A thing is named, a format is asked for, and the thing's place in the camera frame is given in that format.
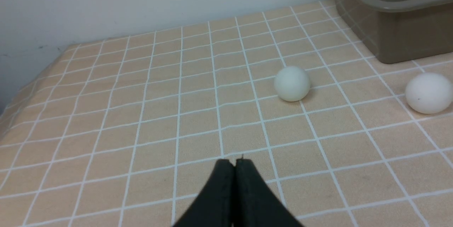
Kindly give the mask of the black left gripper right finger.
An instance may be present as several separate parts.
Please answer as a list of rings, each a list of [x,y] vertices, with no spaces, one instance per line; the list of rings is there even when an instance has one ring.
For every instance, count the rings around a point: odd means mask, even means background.
[[[270,190],[250,159],[236,160],[237,206],[234,227],[302,227]]]

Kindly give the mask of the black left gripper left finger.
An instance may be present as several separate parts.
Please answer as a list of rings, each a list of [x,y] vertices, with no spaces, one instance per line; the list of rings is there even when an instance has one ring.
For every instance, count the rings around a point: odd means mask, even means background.
[[[233,164],[217,160],[204,187],[174,226],[230,227],[234,178]]]

